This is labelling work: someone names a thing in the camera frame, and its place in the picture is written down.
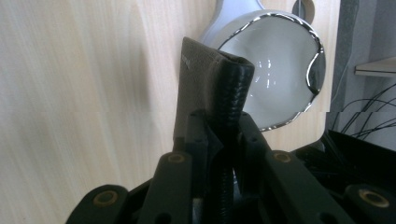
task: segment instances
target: black wire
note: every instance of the black wire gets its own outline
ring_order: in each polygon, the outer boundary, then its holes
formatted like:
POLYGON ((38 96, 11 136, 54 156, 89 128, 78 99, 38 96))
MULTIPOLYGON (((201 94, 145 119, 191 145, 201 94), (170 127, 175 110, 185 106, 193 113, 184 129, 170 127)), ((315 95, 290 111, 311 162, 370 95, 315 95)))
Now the black wire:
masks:
MULTIPOLYGON (((385 104, 381 105, 375 112, 378 112, 379 110, 381 110, 384 106, 388 105, 390 102, 396 100, 396 97, 393 99, 388 100, 385 104)), ((366 121, 364 121, 363 125, 361 126, 361 132, 363 132, 364 127, 366 126, 366 124, 369 122, 370 117, 373 115, 373 112, 370 113, 370 115, 367 117, 366 121)))
POLYGON ((347 104, 346 106, 344 106, 344 108, 343 108, 342 111, 337 112, 337 115, 335 116, 335 119, 334 119, 334 123, 332 124, 332 130, 334 130, 335 122, 337 121, 337 119, 338 119, 340 113, 341 113, 341 112, 344 112, 344 110, 347 109, 347 107, 349 107, 350 105, 352 105, 352 104, 354 104, 354 103, 357 103, 357 102, 360 102, 360 101, 374 101, 374 102, 381 102, 381 103, 384 103, 385 105, 396 106, 396 105, 394 105, 394 104, 391 104, 391 103, 389 103, 389 102, 385 102, 385 101, 382 101, 382 100, 374 100, 374 99, 359 99, 359 100, 354 100, 354 101, 350 102, 349 104, 347 104))
MULTIPOLYGON (((393 84, 393 85, 391 85, 391 86, 389 86, 388 88, 382 90, 382 91, 379 92, 377 95, 375 95, 375 96, 374 96, 372 99, 370 99, 369 102, 367 102, 367 104, 363 107, 362 112, 366 112, 366 111, 372 106, 372 104, 373 104, 379 97, 381 97, 385 92, 387 92, 388 90, 390 90, 391 88, 393 88, 393 87, 395 87, 395 86, 396 86, 396 83, 393 84)), ((355 113, 355 114, 353 115, 353 117, 349 120, 349 122, 346 124, 346 126, 344 126, 343 130, 341 131, 341 133, 346 133, 347 130, 349 129, 350 125, 352 125, 352 123, 359 117, 360 114, 361 114, 361 113, 355 113)))
POLYGON ((389 120, 387 120, 387 121, 385 121, 385 122, 382 122, 382 123, 380 123, 379 125, 377 125, 376 127, 374 127, 373 129, 368 129, 368 130, 365 130, 365 131, 363 131, 363 132, 353 133, 352 136, 357 135, 356 137, 359 138, 359 137, 362 137, 362 136, 365 135, 365 136, 362 138, 362 140, 364 140, 370 133, 374 133, 374 132, 376 132, 376 131, 379 131, 379 130, 382 130, 382 129, 385 129, 385 128, 395 127, 395 126, 396 126, 396 122, 393 122, 393 123, 391 123, 391 124, 389 124, 389 125, 387 125, 387 126, 384 126, 384 127, 380 127, 380 126, 382 126, 382 125, 384 125, 384 124, 386 124, 386 123, 388 123, 388 122, 391 122, 391 121, 393 121, 393 120, 396 120, 396 118, 394 118, 394 119, 389 119, 389 120))
POLYGON ((366 136, 364 136, 361 140, 365 140, 365 139, 369 136, 370 133, 374 133, 374 132, 377 132, 377 131, 379 131, 379 130, 383 130, 383 129, 387 129, 387 128, 392 128, 392 127, 396 127, 396 122, 395 122, 395 123, 392 123, 391 125, 388 125, 388 126, 385 126, 385 127, 381 127, 381 128, 376 128, 376 129, 370 131, 370 132, 367 133, 366 136))

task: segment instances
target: black fabric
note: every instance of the black fabric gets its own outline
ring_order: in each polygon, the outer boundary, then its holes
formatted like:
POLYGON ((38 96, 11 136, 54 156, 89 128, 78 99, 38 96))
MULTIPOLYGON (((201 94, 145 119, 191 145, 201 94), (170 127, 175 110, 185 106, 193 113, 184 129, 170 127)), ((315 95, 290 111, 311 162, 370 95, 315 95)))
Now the black fabric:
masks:
POLYGON ((203 109, 219 134, 237 127, 254 65, 248 60, 183 39, 174 138, 184 136, 190 112, 203 109))

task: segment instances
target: silver trim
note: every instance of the silver trim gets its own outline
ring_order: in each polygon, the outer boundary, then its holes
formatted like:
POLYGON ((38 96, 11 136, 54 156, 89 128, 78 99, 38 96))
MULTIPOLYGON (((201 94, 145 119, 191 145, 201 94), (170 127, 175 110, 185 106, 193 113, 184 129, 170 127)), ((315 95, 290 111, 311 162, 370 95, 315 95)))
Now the silver trim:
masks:
MULTIPOLYGON (((320 93, 320 89, 323 86, 324 82, 324 76, 325 76, 325 67, 326 67, 326 59, 325 59, 325 54, 324 54, 324 48, 323 45, 318 37, 318 34, 313 30, 313 28, 306 22, 303 21, 302 19, 299 18, 293 18, 290 15, 282 14, 279 12, 268 12, 265 13, 259 17, 256 17, 254 20, 248 22, 238 30, 236 30, 228 39, 226 39, 219 47, 221 49, 229 40, 234 38, 236 35, 239 35, 242 31, 247 29, 250 25, 254 24, 255 22, 268 18, 268 17, 277 17, 280 19, 288 20, 295 22, 302 27, 305 28, 305 30, 312 36, 312 38, 315 40, 315 43, 318 45, 318 51, 315 54, 314 58, 311 60, 311 63, 308 65, 308 68, 306 70, 306 76, 305 76, 305 82, 306 86, 308 87, 309 90, 313 93, 312 99, 308 103, 308 105, 305 107, 304 111, 306 112, 309 107, 311 107, 314 99, 317 97, 317 95, 320 93)), ((260 128, 261 132, 266 132, 266 131, 271 131, 276 128, 280 128, 282 126, 285 126, 299 117, 299 115, 302 112, 296 112, 293 117, 290 119, 286 120, 285 122, 281 122, 275 125, 272 125, 270 127, 265 127, 265 128, 260 128)))

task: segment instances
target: screw hole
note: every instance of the screw hole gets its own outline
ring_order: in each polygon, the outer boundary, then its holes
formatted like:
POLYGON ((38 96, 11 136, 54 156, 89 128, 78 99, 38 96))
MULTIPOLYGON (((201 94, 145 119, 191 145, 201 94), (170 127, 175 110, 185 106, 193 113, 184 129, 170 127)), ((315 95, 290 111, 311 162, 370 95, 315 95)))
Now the screw hole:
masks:
POLYGON ((179 154, 173 154, 173 155, 170 155, 169 157, 168 157, 168 161, 170 161, 170 162, 172 162, 172 163, 181 163, 181 162, 183 162, 185 159, 184 159, 184 156, 182 156, 182 155, 179 155, 179 154))
POLYGON ((103 191, 103 192, 97 194, 93 198, 93 204, 97 207, 107 207, 107 206, 110 206, 111 204, 115 203, 118 198, 119 198, 119 195, 117 194, 116 191, 106 190, 106 191, 103 191))
POLYGON ((274 158, 277 161, 281 161, 281 162, 285 162, 285 163, 291 161, 291 157, 288 154, 282 153, 282 152, 274 153, 274 158))
POLYGON ((161 213, 155 217, 155 224, 169 224, 172 221, 172 217, 167 213, 161 213))
POLYGON ((315 5, 312 0, 297 0, 291 13, 311 24, 315 17, 315 5))
POLYGON ((389 201, 385 197, 368 189, 360 189, 359 196, 372 206, 379 208, 389 207, 389 201))

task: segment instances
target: wood grain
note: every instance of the wood grain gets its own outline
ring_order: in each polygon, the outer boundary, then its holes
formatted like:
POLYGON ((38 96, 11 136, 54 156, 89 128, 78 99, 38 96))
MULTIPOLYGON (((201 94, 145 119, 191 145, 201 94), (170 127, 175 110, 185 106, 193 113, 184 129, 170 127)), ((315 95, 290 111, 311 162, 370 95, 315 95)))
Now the wood grain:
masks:
POLYGON ((371 77, 396 77, 396 57, 356 66, 355 75, 371 77))
MULTIPOLYGON (((316 4, 326 11, 314 25, 328 38, 332 69, 339 2, 316 4)), ((197 39, 214 8, 211 0, 0 1, 2 223, 63 223, 91 189, 132 189, 152 176, 173 145, 182 37, 197 39)), ((273 146, 320 135, 330 80, 311 112, 267 133, 273 146)))

